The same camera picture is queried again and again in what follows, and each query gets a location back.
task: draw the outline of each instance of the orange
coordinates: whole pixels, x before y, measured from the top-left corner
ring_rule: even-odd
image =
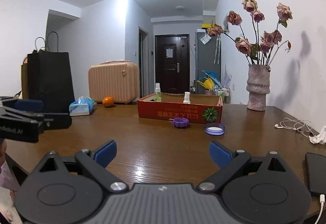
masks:
[[[114,105],[113,98],[110,96],[104,98],[102,104],[104,105],[104,107],[113,106]]]

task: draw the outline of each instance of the tissue box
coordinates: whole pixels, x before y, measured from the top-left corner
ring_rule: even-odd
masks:
[[[89,97],[80,97],[69,106],[69,113],[71,116],[89,115],[94,108],[94,100]]]

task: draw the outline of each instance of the small bottle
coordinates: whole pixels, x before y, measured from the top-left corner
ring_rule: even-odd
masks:
[[[190,104],[190,92],[185,92],[184,104]]]
[[[155,84],[154,101],[155,102],[162,102],[162,94],[161,94],[160,83]]]

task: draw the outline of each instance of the red cardboard box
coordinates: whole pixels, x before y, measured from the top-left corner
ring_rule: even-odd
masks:
[[[169,120],[184,117],[191,123],[220,123],[223,101],[221,96],[190,95],[191,104],[183,104],[183,94],[162,93],[162,102],[154,101],[154,94],[137,101],[138,116]]]

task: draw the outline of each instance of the vase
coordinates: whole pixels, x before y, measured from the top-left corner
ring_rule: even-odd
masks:
[[[249,100],[247,108],[256,111],[265,111],[266,94],[271,91],[270,85],[270,68],[266,65],[249,64],[247,91]]]

